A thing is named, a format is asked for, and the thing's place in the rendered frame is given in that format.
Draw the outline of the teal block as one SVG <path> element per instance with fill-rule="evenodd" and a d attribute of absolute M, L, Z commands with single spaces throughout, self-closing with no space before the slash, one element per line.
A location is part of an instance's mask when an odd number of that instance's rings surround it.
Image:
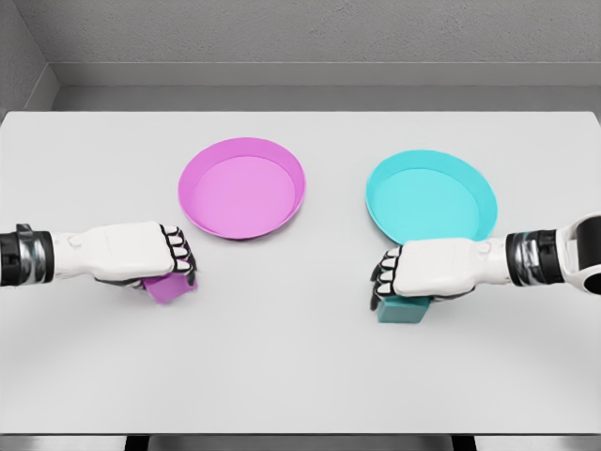
<path fill-rule="evenodd" d="M 430 299 L 427 297 L 395 296 L 385 298 L 377 308 L 378 321 L 380 323 L 417 324 L 422 321 L 429 306 Z"/>

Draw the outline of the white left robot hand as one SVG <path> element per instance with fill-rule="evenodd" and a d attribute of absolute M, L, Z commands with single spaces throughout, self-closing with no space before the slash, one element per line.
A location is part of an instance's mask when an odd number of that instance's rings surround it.
<path fill-rule="evenodd" d="M 148 278 L 181 275 L 196 282 L 197 265 L 183 231 L 175 225 L 138 222 L 94 227 L 84 233 L 85 261 L 102 283 L 141 288 Z"/>

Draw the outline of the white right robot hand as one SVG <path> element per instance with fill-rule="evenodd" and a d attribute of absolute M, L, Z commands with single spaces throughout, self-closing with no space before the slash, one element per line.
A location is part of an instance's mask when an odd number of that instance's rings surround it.
<path fill-rule="evenodd" d="M 490 241 L 435 239 L 408 241 L 387 251 L 372 271 L 370 309 L 403 298 L 455 299 L 475 290 L 490 256 Z"/>

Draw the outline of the pink block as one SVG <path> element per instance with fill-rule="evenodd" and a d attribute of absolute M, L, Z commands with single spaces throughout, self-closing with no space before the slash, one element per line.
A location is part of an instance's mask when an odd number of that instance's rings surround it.
<path fill-rule="evenodd" d="M 142 280 L 149 296 L 158 304 L 166 304 L 188 292 L 197 289 L 197 282 L 189 284 L 188 276 L 184 273 L 168 273 L 164 276 L 149 277 Z"/>

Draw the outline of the pink plate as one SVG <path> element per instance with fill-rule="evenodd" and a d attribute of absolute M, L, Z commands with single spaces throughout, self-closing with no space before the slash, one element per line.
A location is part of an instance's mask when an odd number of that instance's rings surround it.
<path fill-rule="evenodd" d="M 284 226 L 305 193 L 298 158 L 257 137 L 226 139 L 201 150 L 183 169 L 177 187 L 189 221 L 229 240 L 258 238 Z"/>

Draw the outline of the cyan plate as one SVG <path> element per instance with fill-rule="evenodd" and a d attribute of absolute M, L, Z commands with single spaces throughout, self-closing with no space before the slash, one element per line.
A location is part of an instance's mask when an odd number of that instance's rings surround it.
<path fill-rule="evenodd" d="M 487 179 L 447 153 L 415 149 L 381 161 L 366 183 L 367 210 L 391 241 L 487 239 L 498 203 Z"/>

